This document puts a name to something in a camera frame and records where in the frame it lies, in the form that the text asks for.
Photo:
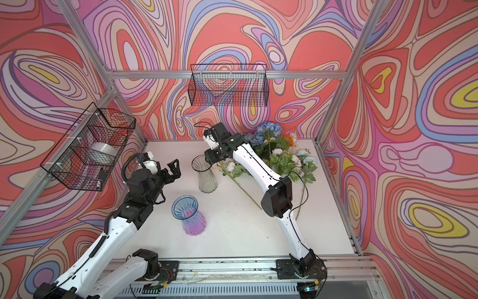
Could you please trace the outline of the blue hydrangea flower stem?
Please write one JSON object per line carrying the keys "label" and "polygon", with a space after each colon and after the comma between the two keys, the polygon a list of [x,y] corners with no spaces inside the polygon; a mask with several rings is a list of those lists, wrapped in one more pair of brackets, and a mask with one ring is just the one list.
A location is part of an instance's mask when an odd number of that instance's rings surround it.
{"label": "blue hydrangea flower stem", "polygon": [[261,159],[270,160],[274,148],[273,144],[276,143],[282,132],[282,127],[274,122],[263,122],[257,127],[255,134],[262,135],[265,138],[265,144],[262,147],[254,147]]}

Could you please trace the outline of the clear ribbed glass vase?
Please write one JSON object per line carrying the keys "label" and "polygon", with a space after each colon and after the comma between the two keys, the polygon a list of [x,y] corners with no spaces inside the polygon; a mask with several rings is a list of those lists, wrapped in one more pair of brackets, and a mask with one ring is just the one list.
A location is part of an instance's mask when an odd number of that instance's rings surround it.
{"label": "clear ribbed glass vase", "polygon": [[218,186],[212,171],[212,165],[205,160],[205,155],[199,155],[192,160],[192,169],[197,173],[198,187],[203,193],[213,193]]}

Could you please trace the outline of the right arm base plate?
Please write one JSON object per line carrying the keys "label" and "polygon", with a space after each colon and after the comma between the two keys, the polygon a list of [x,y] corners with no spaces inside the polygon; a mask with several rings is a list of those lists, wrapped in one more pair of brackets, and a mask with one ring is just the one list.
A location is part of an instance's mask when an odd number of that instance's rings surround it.
{"label": "right arm base plate", "polygon": [[327,267],[322,259],[316,259],[309,265],[301,265],[292,259],[278,259],[273,271],[280,280],[313,279],[324,280],[328,277]]}

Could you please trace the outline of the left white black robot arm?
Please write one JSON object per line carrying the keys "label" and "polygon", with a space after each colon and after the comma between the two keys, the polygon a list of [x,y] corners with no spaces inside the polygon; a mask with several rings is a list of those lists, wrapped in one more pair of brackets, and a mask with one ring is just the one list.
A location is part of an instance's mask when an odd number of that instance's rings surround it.
{"label": "left white black robot arm", "polygon": [[163,188],[181,177],[179,160],[161,168],[150,153],[130,156],[121,170],[128,193],[115,211],[105,219],[103,232],[81,258],[60,275],[55,282],[41,284],[35,299],[113,299],[138,279],[159,280],[161,274],[169,284],[175,276],[165,269],[158,254],[139,249],[119,268],[103,279],[100,275],[127,240],[135,235],[160,202]]}

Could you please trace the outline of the blue purple glass vase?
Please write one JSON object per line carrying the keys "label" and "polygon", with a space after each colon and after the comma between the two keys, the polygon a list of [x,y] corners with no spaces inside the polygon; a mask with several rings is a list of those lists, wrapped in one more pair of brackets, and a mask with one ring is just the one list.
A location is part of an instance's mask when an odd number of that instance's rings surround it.
{"label": "blue purple glass vase", "polygon": [[207,221],[199,211],[199,203],[194,196],[186,195],[177,198],[171,212],[182,223],[182,228],[187,235],[197,236],[205,231]]}

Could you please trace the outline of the teal rose flower stem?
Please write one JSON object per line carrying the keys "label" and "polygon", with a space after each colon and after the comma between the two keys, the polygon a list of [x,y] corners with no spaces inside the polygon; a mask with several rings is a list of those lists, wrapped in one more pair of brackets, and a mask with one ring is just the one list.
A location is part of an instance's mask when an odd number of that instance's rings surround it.
{"label": "teal rose flower stem", "polygon": [[244,138],[255,148],[262,147],[265,144],[265,138],[262,135],[248,133],[244,135]]}

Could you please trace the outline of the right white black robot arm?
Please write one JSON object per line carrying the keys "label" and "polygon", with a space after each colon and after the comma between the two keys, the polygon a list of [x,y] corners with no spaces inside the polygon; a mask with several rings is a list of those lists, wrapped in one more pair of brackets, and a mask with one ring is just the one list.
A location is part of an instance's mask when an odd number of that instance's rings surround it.
{"label": "right white black robot arm", "polygon": [[261,208],[279,225],[289,248],[294,272],[304,277],[313,268],[317,256],[308,246],[296,223],[293,214],[293,186],[289,177],[274,172],[254,152],[251,145],[241,134],[233,135],[218,123],[206,128],[203,140],[210,147],[205,151],[205,160],[209,164],[225,161],[227,158],[240,163],[260,185],[264,192]]}

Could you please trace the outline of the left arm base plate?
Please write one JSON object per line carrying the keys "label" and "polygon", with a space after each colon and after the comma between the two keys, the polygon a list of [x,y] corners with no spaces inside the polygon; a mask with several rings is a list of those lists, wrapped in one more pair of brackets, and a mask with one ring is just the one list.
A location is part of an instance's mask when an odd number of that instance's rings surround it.
{"label": "left arm base plate", "polygon": [[159,262],[147,262],[146,273],[138,280],[159,281],[171,283],[178,277],[178,260],[160,260]]}

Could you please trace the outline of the peach rose flower stem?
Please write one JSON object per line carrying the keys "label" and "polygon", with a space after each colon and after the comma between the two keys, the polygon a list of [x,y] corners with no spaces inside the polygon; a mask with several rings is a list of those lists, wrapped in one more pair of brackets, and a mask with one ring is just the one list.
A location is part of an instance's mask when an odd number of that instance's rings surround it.
{"label": "peach rose flower stem", "polygon": [[229,177],[250,198],[254,205],[257,206],[259,210],[262,210],[251,194],[237,181],[237,178],[241,177],[243,174],[250,175],[244,166],[232,158],[220,161],[216,166],[222,172],[223,176]]}

